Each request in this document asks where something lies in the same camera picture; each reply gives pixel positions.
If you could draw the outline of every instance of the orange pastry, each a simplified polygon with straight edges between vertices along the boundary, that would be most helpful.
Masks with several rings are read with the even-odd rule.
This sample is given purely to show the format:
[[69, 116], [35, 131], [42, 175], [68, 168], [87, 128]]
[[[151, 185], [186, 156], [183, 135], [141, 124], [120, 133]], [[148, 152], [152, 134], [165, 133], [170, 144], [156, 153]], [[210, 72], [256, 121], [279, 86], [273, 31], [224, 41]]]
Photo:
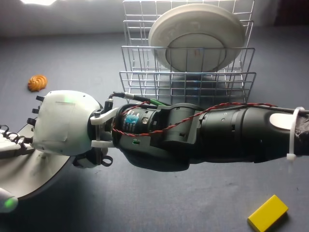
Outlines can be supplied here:
[[40, 91], [41, 89], [44, 89], [46, 85], [47, 79], [43, 75], [35, 75], [28, 81], [28, 89], [31, 92]]

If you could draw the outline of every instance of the dish rack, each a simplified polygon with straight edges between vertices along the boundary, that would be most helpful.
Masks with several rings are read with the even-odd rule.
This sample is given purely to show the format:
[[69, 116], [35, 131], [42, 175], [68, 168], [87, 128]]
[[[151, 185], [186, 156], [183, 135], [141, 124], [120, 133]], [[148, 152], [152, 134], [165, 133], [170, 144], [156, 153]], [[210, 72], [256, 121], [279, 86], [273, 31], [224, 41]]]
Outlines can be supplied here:
[[[245, 28], [245, 47], [149, 47], [148, 33], [154, 22], [166, 11], [192, 3], [213, 4], [236, 15]], [[125, 71], [119, 75], [125, 92], [171, 104], [189, 102], [206, 106], [230, 101], [247, 102], [256, 77], [256, 73], [250, 72], [255, 49], [248, 47], [253, 27], [251, 17], [254, 0], [125, 0], [123, 4], [126, 16], [126, 46], [122, 46]], [[158, 49], [165, 49], [170, 54], [175, 49], [182, 49], [186, 54], [194, 49], [194, 53], [202, 56], [201, 70], [204, 57], [214, 49], [218, 49], [219, 54], [225, 54], [227, 49], [238, 50], [240, 54], [221, 70], [184, 73], [173, 72], [171, 67], [162, 66], [154, 52]]]

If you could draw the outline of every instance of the wire dish rack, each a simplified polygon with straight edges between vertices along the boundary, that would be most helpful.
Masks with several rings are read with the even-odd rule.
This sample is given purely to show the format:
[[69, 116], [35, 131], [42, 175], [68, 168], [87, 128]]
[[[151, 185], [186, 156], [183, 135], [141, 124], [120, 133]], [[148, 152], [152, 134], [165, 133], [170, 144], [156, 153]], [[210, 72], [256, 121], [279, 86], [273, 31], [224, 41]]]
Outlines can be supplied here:
[[[246, 31], [246, 47], [149, 47], [148, 33], [153, 23], [166, 11], [192, 3], [217, 5], [236, 15]], [[190, 102], [206, 106], [230, 101], [247, 102], [256, 77], [256, 73], [250, 72], [255, 49], [248, 48], [253, 27], [253, 21], [251, 21], [253, 0], [125, 0], [123, 4], [127, 46], [122, 47], [125, 71], [119, 74], [124, 91], [172, 104]], [[166, 50], [166, 54], [174, 52], [186, 54], [184, 56], [186, 70], [190, 63], [188, 54], [199, 53], [202, 56], [201, 72], [174, 72], [171, 66], [164, 67], [156, 57], [156, 51], [159, 49]], [[225, 54], [228, 50], [239, 55], [221, 70], [202, 72], [204, 62], [212, 58], [208, 54], [212, 54], [216, 49], [220, 54], [216, 57], [218, 65], [222, 58], [221, 54]]]

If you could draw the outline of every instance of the blue sticker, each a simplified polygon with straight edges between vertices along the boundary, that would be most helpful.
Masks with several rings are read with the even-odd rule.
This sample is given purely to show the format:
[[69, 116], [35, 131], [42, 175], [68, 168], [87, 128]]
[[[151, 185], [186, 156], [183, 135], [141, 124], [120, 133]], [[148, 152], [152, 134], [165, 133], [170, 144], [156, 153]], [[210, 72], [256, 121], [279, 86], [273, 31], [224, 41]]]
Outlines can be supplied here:
[[136, 115], [127, 115], [126, 116], [126, 123], [136, 124], [138, 120], [139, 120], [139, 117], [136, 116]]

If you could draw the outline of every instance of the gray surface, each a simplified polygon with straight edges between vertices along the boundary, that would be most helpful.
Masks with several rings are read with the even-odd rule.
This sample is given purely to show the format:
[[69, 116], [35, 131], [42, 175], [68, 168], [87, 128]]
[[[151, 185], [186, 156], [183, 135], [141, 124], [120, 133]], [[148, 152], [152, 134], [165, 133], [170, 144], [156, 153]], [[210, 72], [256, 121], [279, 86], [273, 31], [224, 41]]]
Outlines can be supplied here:
[[[0, 36], [123, 32], [125, 13], [122, 2], [123, 0], [58, 0], [50, 6], [41, 6], [25, 5], [20, 0], [0, 0]], [[252, 0], [237, 2], [237, 6], [250, 12]], [[279, 0], [257, 0], [252, 17], [255, 25], [273, 25], [278, 2]], [[136, 5], [131, 6], [128, 8], [131, 12], [137, 14], [140, 11], [139, 0]]]
[[[309, 28], [255, 28], [251, 102], [284, 107], [308, 103]], [[122, 35], [29, 38], [1, 41], [0, 122], [18, 130], [37, 106], [26, 89], [33, 74], [48, 77], [47, 89], [75, 89], [103, 102], [121, 90]], [[114, 164], [71, 167], [44, 193], [0, 216], [0, 231], [250, 232], [247, 217], [273, 194], [289, 206], [276, 231], [304, 232], [309, 221], [309, 158], [267, 163], [203, 163], [180, 173], [139, 169], [110, 149]]]

